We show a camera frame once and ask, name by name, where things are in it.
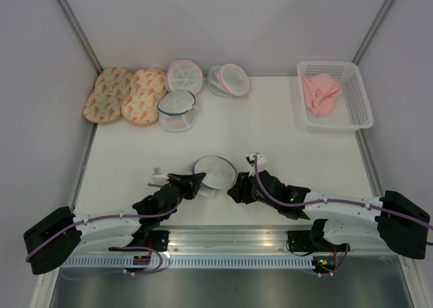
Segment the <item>blue-trimmed mesh laundry bag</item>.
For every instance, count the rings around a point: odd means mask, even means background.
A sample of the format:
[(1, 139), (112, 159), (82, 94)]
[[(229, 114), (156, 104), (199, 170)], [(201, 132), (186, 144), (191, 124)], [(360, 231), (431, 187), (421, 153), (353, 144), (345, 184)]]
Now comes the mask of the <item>blue-trimmed mesh laundry bag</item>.
[(199, 195), (213, 197), (220, 191), (227, 191), (237, 179), (236, 168), (225, 158), (207, 155), (197, 160), (192, 166), (192, 173), (205, 173), (200, 184)]

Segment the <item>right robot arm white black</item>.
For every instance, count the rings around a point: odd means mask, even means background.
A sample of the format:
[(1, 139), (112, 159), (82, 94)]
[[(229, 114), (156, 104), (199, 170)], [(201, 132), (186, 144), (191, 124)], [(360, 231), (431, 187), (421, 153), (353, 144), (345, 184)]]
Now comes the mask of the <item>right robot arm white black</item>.
[(308, 188), (285, 185), (267, 171), (239, 173), (228, 192), (236, 203), (260, 202), (288, 219), (312, 222), (310, 245), (388, 248), (410, 259), (426, 256), (429, 214), (395, 191), (382, 197), (335, 198)]

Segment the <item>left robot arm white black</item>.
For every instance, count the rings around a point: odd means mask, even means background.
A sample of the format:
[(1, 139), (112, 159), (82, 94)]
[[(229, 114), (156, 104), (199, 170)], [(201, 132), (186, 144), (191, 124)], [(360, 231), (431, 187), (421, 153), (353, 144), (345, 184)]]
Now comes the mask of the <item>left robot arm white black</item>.
[(194, 199), (205, 177), (170, 173), (156, 192), (113, 213), (79, 214), (61, 206), (24, 232), (26, 262), (33, 274), (42, 275), (87, 252), (145, 250), (149, 233), (175, 214), (183, 200)]

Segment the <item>right floral bra pad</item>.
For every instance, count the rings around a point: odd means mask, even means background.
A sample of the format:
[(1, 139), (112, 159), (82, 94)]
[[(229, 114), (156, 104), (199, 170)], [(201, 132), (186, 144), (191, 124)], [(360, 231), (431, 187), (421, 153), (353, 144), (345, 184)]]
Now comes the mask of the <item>right floral bra pad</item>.
[(134, 125), (148, 126), (159, 119), (157, 105), (166, 95), (166, 73), (157, 68), (138, 70), (131, 80), (131, 92), (123, 101), (121, 114)]

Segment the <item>floral bra pad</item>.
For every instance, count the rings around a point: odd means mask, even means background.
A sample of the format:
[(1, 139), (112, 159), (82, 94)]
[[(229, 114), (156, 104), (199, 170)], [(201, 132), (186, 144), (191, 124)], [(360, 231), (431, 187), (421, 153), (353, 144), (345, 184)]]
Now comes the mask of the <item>floral bra pad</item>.
[(157, 105), (166, 95), (166, 73), (157, 68), (138, 70), (131, 80), (131, 92), (123, 101), (121, 114), (134, 125), (148, 126), (159, 119)]
[(98, 76), (87, 99), (83, 116), (92, 123), (106, 124), (117, 120), (123, 101), (131, 91), (132, 74), (126, 68), (111, 67)]

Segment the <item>pink-trimmed mesh bag upright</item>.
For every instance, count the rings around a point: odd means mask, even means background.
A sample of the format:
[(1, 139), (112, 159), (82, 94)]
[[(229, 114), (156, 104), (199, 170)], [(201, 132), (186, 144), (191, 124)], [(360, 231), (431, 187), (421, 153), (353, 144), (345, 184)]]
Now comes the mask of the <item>pink-trimmed mesh bag upright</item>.
[(168, 92), (189, 91), (197, 94), (203, 83), (200, 67), (191, 60), (173, 61), (166, 73), (165, 87)]

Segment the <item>pink-trimmed mesh bag tilted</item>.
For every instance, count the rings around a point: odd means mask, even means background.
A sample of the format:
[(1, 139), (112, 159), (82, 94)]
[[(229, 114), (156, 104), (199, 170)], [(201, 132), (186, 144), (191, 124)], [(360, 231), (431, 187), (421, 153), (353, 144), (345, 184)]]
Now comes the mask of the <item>pink-trimmed mesh bag tilted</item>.
[(213, 66), (207, 74), (207, 85), (216, 95), (221, 97), (249, 98), (251, 89), (250, 78), (236, 64)]

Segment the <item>left floral bra pad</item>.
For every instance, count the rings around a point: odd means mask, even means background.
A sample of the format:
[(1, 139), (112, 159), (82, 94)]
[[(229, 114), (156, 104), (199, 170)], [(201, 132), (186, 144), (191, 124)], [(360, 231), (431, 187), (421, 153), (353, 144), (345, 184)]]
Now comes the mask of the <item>left floral bra pad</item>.
[(131, 91), (132, 74), (126, 68), (111, 67), (98, 76), (87, 99), (83, 116), (92, 123), (106, 124), (117, 120), (123, 101)]

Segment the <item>pink bra in basket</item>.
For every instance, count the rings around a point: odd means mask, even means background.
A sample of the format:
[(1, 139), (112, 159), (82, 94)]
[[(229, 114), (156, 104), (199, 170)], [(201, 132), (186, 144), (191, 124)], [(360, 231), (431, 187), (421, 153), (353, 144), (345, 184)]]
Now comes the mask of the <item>pink bra in basket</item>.
[(342, 93), (342, 87), (337, 80), (328, 73), (310, 78), (302, 74), (301, 79), (306, 109), (310, 110), (314, 117), (329, 114)]

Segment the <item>aluminium front rail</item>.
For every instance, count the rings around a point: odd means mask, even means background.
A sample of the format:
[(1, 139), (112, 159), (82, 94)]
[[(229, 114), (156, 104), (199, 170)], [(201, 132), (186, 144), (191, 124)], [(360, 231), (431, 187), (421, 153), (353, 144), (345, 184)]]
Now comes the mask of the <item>aluminium front rail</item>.
[(170, 232), (166, 251), (193, 254), (195, 252), (246, 252), (287, 250), (287, 232), (308, 230), (308, 226), (277, 227), (163, 227), (153, 230)]

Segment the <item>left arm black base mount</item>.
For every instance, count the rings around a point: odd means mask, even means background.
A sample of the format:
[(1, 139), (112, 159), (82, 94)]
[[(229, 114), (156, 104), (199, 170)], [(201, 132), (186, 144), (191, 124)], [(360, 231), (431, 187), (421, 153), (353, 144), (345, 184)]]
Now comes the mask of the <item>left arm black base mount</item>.
[(170, 232), (167, 230), (150, 230), (147, 232), (136, 232), (133, 239), (124, 246), (110, 247), (112, 252), (133, 252), (150, 248), (158, 252), (164, 252), (168, 248)]

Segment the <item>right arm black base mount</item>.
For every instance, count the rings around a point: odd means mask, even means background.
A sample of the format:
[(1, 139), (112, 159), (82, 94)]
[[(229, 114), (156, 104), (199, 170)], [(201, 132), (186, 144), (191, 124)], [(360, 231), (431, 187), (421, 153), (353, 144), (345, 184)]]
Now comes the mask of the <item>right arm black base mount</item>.
[(293, 230), (287, 232), (287, 245), (290, 252), (314, 253), (332, 252), (334, 245), (325, 240), (322, 236), (312, 234), (308, 230)]

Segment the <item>left aluminium corner post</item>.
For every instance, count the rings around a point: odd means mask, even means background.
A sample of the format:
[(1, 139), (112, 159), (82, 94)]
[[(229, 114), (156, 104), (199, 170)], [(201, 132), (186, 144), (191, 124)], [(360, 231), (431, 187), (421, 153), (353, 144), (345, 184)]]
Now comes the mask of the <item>left aluminium corner post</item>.
[(100, 61), (97, 58), (96, 53), (94, 52), (81, 24), (77, 20), (73, 9), (71, 8), (68, 0), (55, 0), (61, 12), (63, 13), (67, 23), (69, 24), (74, 36), (78, 40), (80, 46), (82, 47), (84, 54), (92, 65), (94, 71), (100, 74), (103, 70)]

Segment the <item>aluminium corner post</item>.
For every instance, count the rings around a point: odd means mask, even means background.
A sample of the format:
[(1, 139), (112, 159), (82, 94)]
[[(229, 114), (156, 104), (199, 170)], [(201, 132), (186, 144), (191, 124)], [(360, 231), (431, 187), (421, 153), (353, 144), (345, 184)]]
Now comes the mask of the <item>aluminium corner post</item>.
[(359, 65), (364, 55), (367, 53), (369, 46), (373, 42), (375, 36), (377, 35), (379, 29), (386, 20), (386, 17), (390, 13), (392, 7), (396, 3), (396, 0), (384, 0), (380, 6), (378, 12), (376, 13), (372, 23), (370, 24), (361, 44), (359, 45), (353, 59), (352, 63)]
[(73, 9), (71, 8), (68, 0), (55, 0), (61, 12), (63, 13), (67, 23), (69, 24), (74, 36), (78, 40), (80, 46), (82, 47), (84, 54), (92, 65), (94, 71), (100, 74), (103, 70), (100, 61), (97, 58), (96, 53), (94, 52), (81, 24), (77, 20)]

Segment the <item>right aluminium corner post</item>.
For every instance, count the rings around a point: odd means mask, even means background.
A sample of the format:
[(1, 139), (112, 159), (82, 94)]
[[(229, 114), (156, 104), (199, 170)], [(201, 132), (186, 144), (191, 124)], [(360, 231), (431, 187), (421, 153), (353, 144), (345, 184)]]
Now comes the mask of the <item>right aluminium corner post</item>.
[(386, 20), (386, 17), (390, 13), (392, 7), (396, 3), (396, 0), (384, 0), (380, 6), (378, 12), (376, 13), (372, 23), (370, 24), (361, 44), (359, 45), (353, 59), (352, 63), (359, 65), (364, 55), (367, 53), (369, 46), (373, 42), (375, 36), (377, 35), (379, 29)]

